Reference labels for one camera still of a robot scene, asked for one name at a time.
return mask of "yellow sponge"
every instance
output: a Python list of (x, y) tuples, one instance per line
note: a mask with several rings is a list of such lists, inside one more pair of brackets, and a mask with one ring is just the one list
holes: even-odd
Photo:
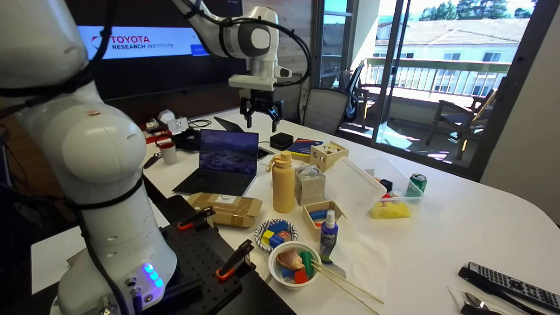
[(266, 232), (264, 232), (263, 238), (261, 240), (263, 241), (263, 243), (268, 245), (272, 236), (274, 236), (274, 232), (267, 230)]
[(378, 202), (370, 210), (370, 216), (374, 219), (393, 219), (396, 217), (410, 217), (410, 211), (404, 202)]

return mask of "white mug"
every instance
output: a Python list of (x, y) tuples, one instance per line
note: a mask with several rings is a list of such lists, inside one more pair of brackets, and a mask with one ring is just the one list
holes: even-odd
[(177, 163), (177, 148), (175, 147), (175, 143), (165, 142), (160, 144), (160, 151), (165, 164), (172, 165)]

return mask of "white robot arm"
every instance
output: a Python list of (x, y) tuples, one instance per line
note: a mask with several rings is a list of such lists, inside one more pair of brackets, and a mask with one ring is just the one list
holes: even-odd
[[(230, 20), (211, 15), (199, 0), (173, 1), (183, 14), (192, 13), (191, 23), (209, 53), (249, 59), (251, 75), (230, 80), (254, 93), (248, 123), (254, 111), (278, 119), (272, 90), (279, 86), (276, 77), (291, 75), (277, 64), (278, 31), (290, 31), (276, 25), (274, 11), (256, 7), (242, 20)], [(105, 31), (104, 38), (110, 35)], [(302, 45), (293, 32), (289, 35)], [(77, 217), (87, 252), (61, 278), (51, 314), (100, 313), (116, 306), (120, 314), (133, 314), (131, 294), (152, 297), (144, 309), (157, 304), (177, 258), (158, 230), (142, 184), (145, 140), (124, 113), (102, 102), (93, 82), (76, 79), (94, 62), (88, 64), (64, 0), (0, 0), (0, 43), (0, 96), (12, 109), (8, 114), (17, 112), (65, 196), (81, 206)], [(302, 47), (310, 61), (309, 49)], [(309, 72), (308, 65), (294, 84)], [(148, 270), (157, 270), (157, 278)]]

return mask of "chopsticks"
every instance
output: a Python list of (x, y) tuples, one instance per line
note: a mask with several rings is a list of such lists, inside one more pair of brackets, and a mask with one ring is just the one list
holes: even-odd
[(355, 296), (354, 294), (352, 294), (350, 291), (348, 291), (345, 287), (343, 287), (340, 283), (336, 282), (331, 276), (329, 276), (324, 270), (328, 270), (329, 272), (331, 272), (333, 275), (339, 277), (339, 279), (344, 280), (347, 284), (352, 285), (354, 288), (366, 293), (367, 295), (373, 297), (374, 299), (378, 300), (379, 302), (383, 303), (383, 301), (381, 301), (380, 299), (376, 298), (373, 294), (363, 290), (362, 288), (356, 286), (355, 284), (349, 282), (348, 280), (342, 278), (341, 276), (337, 275), (334, 271), (329, 270), (328, 268), (323, 268), (322, 266), (320, 266), (316, 261), (311, 260), (311, 264), (313, 265), (313, 267), (315, 267), (319, 272), (321, 272), (325, 277), (329, 278), (330, 281), (334, 282), (334, 284), (338, 285), (341, 289), (343, 289), (344, 291), (346, 291), (346, 293), (348, 293), (350, 296), (352, 296), (353, 298), (357, 299), (358, 302), (362, 303), (365, 307), (369, 308), (374, 314), (380, 315), (379, 313), (377, 313), (373, 308), (371, 308), (369, 305), (367, 305), (364, 301), (362, 301), (360, 298), (358, 298), (357, 296)]
[[(319, 265), (319, 263), (317, 263), (315, 260), (311, 260), (311, 262), (315, 265), (318, 266), (318, 269), (322, 269), (323, 267)], [(336, 272), (332, 271), (331, 269), (325, 268), (324, 270), (328, 271), (330, 274), (335, 275), (337, 278), (341, 279), (342, 281), (346, 282), (347, 284), (350, 284), (351, 286), (353, 286), (354, 288), (364, 292), (365, 294), (369, 295), (370, 297), (374, 298), (375, 300), (377, 300), (379, 303), (384, 304), (383, 300), (381, 300), (380, 298), (376, 297), (375, 295), (369, 293), (368, 291), (364, 290), (363, 288), (353, 284), (352, 282), (342, 278), (341, 276), (339, 276)]]

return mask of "blue book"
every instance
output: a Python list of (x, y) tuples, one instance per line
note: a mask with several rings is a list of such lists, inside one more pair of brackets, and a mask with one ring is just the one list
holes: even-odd
[(294, 141), (293, 145), (288, 148), (288, 151), (292, 152), (292, 156), (294, 159), (298, 159), (295, 156), (309, 158), (311, 156), (311, 147), (320, 146), (322, 144), (323, 144), (322, 141), (298, 138), (296, 141)]

